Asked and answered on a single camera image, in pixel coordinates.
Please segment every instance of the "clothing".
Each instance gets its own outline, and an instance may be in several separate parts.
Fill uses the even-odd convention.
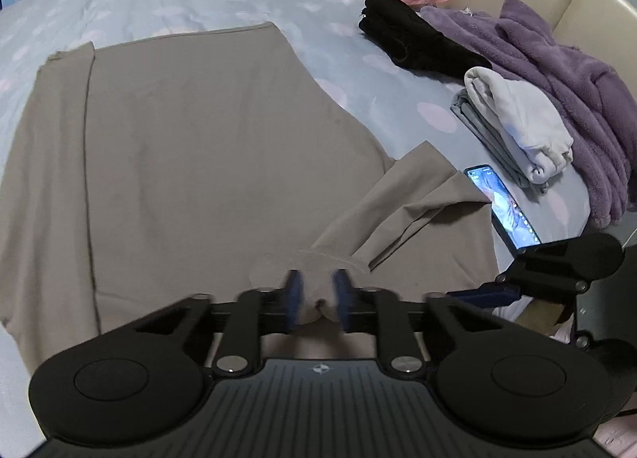
[[[505,0],[498,19],[434,7],[421,15],[489,59],[502,77],[526,80],[549,97],[573,137],[573,166],[588,188],[591,223],[604,228],[619,220],[637,166],[637,104],[614,69],[556,43],[546,21],[519,0]]]
[[[485,58],[447,39],[401,0],[365,0],[362,14],[359,27],[396,66],[455,78],[475,66],[491,68]]]
[[[469,100],[501,135],[530,182],[544,184],[572,162],[573,138],[541,90],[479,67],[464,75],[464,84]]]
[[[475,107],[469,100],[466,88],[462,89],[454,96],[451,101],[451,111],[453,111],[453,113],[469,128],[476,138],[484,144],[493,157],[498,160],[502,169],[504,169],[517,186],[520,188],[531,188],[540,195],[547,192],[548,185],[546,183],[540,185],[533,184],[520,170],[520,166],[518,166],[511,153],[506,148],[498,130],[476,111]]]
[[[407,300],[498,272],[482,193],[428,143],[390,159],[272,23],[40,69],[0,188],[0,320],[31,371],[191,294],[279,287],[277,262]],[[317,319],[332,284],[307,279],[307,325],[265,355],[373,355]]]

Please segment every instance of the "bed sheet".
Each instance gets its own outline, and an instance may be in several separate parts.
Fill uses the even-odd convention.
[[[398,159],[429,140],[459,169],[480,163],[498,169],[449,110],[460,82],[435,74],[415,75],[394,66],[359,31],[363,7],[363,0],[21,0],[0,12],[0,174],[37,68],[48,55],[88,41],[99,48],[264,21],[279,27],[321,87],[366,125],[391,157]],[[539,200],[502,177],[543,241],[582,232],[588,198],[572,167]],[[498,264],[504,269],[511,256],[495,232],[494,243]],[[524,303],[518,304],[507,313],[515,316],[523,307]],[[2,328],[0,343],[12,344]],[[6,367],[3,352],[3,390],[11,382],[7,374],[13,374],[15,388],[23,394],[26,372],[19,364]],[[7,422],[12,409],[0,406],[0,455],[4,458],[20,456],[16,449],[24,454],[33,446],[31,435],[21,437],[21,446],[11,447],[17,437]]]

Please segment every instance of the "silver bolt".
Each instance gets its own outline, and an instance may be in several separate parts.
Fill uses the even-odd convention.
[[[411,355],[401,355],[392,359],[392,368],[399,372],[417,372],[422,368],[422,361]]]
[[[584,293],[588,289],[588,284],[584,280],[578,280],[575,282],[575,290],[578,293]]]
[[[588,336],[584,336],[584,334],[582,334],[581,336],[577,336],[577,339],[575,340],[575,346],[578,349],[584,350],[588,347],[588,345],[590,345],[590,339],[588,339]]]
[[[240,355],[225,355],[217,361],[217,368],[224,372],[240,372],[248,365],[248,361]]]

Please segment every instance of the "gray ridged panel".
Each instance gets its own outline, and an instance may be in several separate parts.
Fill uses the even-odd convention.
[[[190,421],[155,441],[95,450],[51,441],[33,458],[608,458],[592,440],[555,450],[483,442],[445,419],[428,389],[374,361],[271,359],[219,383]]]

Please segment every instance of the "gray folded cloth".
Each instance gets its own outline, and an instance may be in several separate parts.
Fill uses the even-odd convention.
[[[451,101],[451,111],[483,143],[517,186],[531,188],[541,195],[546,194],[549,184],[534,184],[529,181],[506,148],[500,133],[476,111],[466,89],[456,93]]]

